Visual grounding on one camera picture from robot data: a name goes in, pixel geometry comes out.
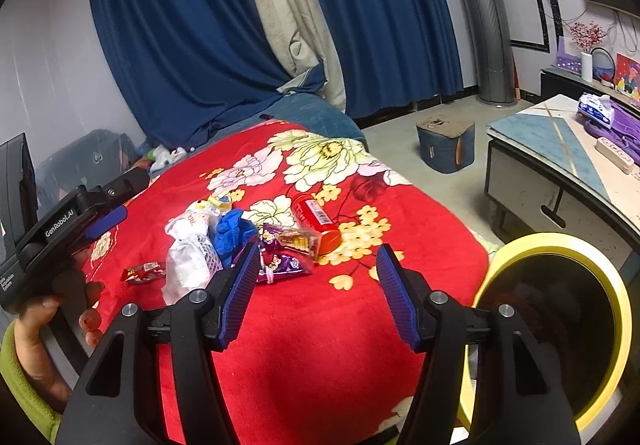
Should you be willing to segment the green sleeve forearm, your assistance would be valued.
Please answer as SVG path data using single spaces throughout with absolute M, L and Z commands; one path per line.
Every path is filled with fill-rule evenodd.
M 1 376 L 9 388 L 18 410 L 39 431 L 43 438 L 53 444 L 58 434 L 62 415 L 55 411 L 29 383 L 18 360 L 15 347 L 15 321 L 11 321 L 2 338 Z

